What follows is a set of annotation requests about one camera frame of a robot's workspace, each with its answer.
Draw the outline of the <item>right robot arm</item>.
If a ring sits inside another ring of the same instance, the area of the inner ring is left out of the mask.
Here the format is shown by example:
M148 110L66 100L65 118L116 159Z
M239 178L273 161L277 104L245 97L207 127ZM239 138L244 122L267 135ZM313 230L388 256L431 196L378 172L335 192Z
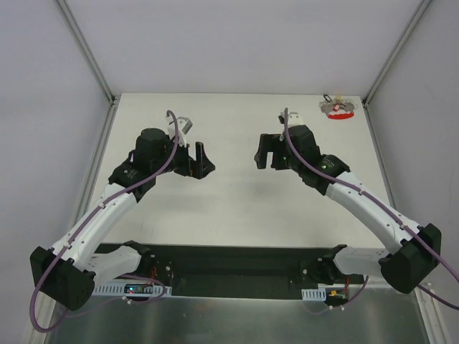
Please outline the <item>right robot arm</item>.
M339 158L320 152L306 125L292 125L289 138L260 135L254 160L257 168L292 170L305 185L330 198L355 216L382 243L381 249L362 249L340 244L311 263L308 276L332 285L347 275L384 279L395 290L408 294L439 264L442 234L433 224L421 226L384 204L367 191Z

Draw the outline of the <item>red handled key organizer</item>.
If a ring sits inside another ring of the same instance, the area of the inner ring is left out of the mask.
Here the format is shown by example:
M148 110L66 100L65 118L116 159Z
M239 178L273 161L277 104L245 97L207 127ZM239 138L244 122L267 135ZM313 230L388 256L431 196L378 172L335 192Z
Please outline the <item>red handled key organizer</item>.
M323 101L319 102L319 108L328 119L347 120L355 116L358 105L350 98L342 96L323 95Z

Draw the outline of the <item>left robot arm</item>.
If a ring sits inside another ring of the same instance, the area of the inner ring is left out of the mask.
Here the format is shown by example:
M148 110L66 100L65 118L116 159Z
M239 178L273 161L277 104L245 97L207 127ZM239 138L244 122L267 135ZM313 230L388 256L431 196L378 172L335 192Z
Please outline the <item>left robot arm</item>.
M109 254L96 257L95 250L117 222L155 186L156 176L174 172L203 179L215 170L201 142L196 156L187 145L175 145L174 134L146 128L136 147L108 179L92 210L50 249L37 247L30 256L34 283L68 310L79 310L94 289L123 274L143 279L154 271L150 249L130 240Z

